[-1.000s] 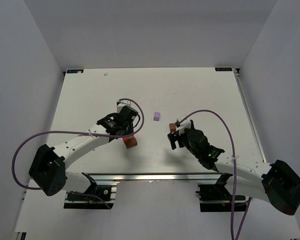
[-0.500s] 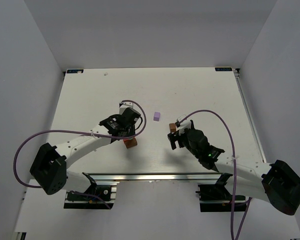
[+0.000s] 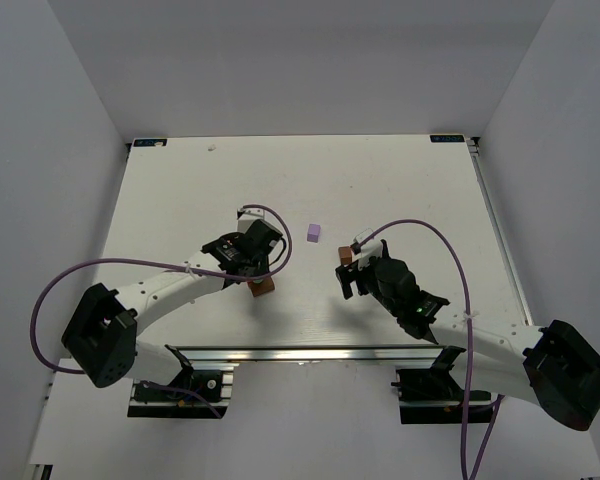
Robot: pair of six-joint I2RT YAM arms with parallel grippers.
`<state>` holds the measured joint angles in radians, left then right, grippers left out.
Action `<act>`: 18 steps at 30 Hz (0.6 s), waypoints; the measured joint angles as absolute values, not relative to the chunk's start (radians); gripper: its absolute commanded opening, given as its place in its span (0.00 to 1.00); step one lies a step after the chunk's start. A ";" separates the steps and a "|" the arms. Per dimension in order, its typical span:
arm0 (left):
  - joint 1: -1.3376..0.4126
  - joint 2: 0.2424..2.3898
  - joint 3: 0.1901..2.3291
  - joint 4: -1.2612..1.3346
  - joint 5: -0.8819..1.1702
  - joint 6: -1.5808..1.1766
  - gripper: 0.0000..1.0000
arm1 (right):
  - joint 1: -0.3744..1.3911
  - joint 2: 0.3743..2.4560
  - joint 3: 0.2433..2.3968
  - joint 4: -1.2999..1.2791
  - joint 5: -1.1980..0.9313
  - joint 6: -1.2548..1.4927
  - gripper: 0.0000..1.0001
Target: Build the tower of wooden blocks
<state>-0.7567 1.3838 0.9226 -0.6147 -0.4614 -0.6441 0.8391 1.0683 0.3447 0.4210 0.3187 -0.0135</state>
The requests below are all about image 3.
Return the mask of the brown rectangular wood block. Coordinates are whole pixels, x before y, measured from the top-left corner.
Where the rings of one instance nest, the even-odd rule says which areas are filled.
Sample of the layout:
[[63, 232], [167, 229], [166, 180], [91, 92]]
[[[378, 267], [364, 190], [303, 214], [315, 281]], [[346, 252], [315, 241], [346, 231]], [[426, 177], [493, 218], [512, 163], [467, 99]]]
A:
[[247, 285], [254, 298], [271, 293], [275, 290], [275, 284], [271, 277], [263, 280], [248, 282]]

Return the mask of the purple wood cube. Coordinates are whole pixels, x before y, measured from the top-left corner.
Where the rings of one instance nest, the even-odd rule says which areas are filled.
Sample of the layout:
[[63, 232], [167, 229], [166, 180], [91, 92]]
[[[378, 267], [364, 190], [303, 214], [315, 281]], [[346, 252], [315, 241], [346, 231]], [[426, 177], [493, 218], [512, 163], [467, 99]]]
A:
[[310, 243], [318, 243], [321, 234], [321, 226], [319, 224], [310, 224], [307, 229], [306, 240]]

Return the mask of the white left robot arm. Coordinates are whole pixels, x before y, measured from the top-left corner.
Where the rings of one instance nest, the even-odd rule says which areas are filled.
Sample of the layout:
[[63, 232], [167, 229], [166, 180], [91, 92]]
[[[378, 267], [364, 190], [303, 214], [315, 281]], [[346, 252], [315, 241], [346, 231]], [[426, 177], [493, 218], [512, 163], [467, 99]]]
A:
[[262, 219], [240, 224], [181, 265], [118, 288], [83, 294], [62, 343], [98, 388], [122, 378], [172, 385], [191, 366], [182, 347], [247, 349], [337, 344], [339, 287], [327, 259], [269, 257], [283, 234]]

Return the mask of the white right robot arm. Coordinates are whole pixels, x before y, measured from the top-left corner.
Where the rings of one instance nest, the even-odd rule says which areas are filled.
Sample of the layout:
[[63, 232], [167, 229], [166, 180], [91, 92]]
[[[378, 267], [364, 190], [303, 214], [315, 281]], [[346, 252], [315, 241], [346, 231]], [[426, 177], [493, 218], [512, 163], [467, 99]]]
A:
[[417, 283], [405, 262], [373, 257], [335, 270], [343, 295], [370, 295], [409, 336], [442, 347], [443, 368], [464, 357], [480, 389], [524, 399], [552, 419], [586, 431], [600, 410], [600, 354], [571, 324], [478, 325], [437, 316], [449, 302]]

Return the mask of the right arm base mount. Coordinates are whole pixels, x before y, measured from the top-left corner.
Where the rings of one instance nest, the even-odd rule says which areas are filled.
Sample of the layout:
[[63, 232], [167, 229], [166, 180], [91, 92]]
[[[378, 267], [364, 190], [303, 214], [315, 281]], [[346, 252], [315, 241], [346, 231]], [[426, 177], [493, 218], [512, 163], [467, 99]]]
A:
[[398, 369], [391, 386], [399, 400], [403, 425], [450, 425], [462, 422], [464, 390], [450, 373], [465, 350], [446, 347], [427, 368]]

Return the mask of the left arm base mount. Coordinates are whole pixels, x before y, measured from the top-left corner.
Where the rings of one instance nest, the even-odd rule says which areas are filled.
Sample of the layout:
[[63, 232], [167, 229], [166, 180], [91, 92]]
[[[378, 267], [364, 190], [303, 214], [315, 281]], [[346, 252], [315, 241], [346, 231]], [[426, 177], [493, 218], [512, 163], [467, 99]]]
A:
[[157, 380], [135, 380], [127, 416], [153, 419], [222, 419], [228, 409], [229, 394], [225, 390], [228, 371], [196, 368], [179, 349], [165, 345], [165, 362], [159, 365], [173, 372], [167, 383]]

